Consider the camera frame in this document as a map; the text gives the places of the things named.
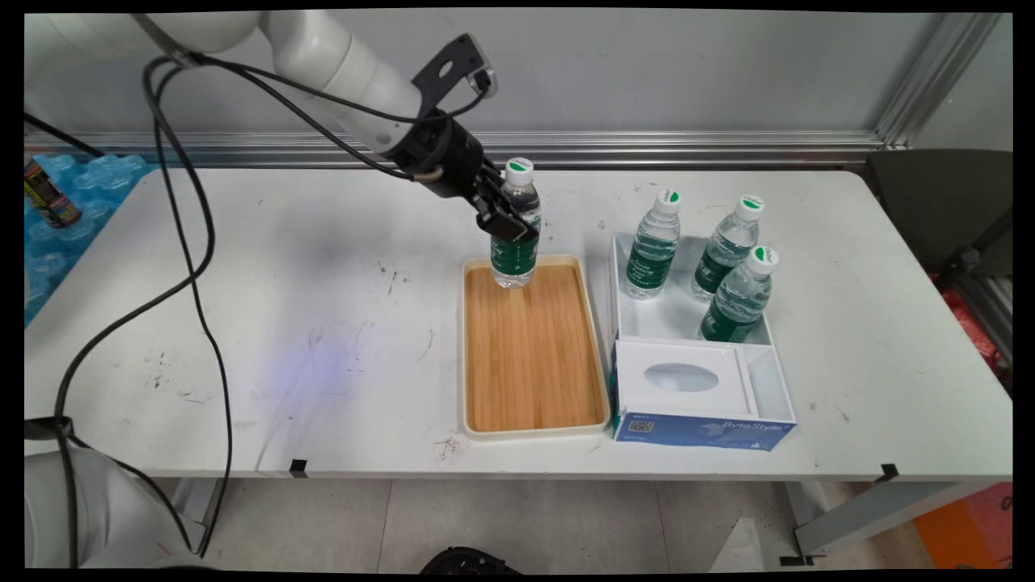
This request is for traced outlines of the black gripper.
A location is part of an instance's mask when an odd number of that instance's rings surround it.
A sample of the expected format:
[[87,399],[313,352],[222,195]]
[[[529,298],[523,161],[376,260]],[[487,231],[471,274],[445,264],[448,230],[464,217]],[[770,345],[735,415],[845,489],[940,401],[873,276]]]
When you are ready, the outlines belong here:
[[454,118],[420,123],[396,145],[396,166],[444,199],[475,199],[478,228],[503,242],[533,242],[539,229],[522,217],[484,148]]

